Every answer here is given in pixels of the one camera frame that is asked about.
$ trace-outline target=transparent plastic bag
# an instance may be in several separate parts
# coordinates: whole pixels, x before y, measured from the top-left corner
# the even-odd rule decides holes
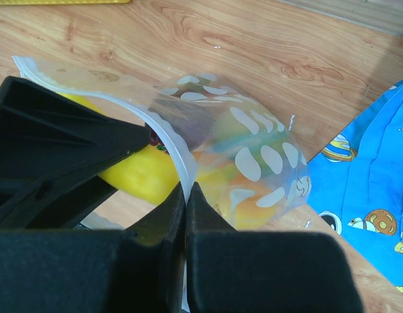
[[[199,182],[209,204],[237,229],[260,227],[310,192],[305,157],[286,127],[223,77],[191,74],[153,87],[122,74],[14,60],[22,77],[84,96],[110,117],[149,125],[172,158],[186,200]]]

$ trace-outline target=blue cloth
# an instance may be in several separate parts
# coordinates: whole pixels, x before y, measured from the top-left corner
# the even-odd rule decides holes
[[[403,292],[403,80],[309,163],[309,204]]]

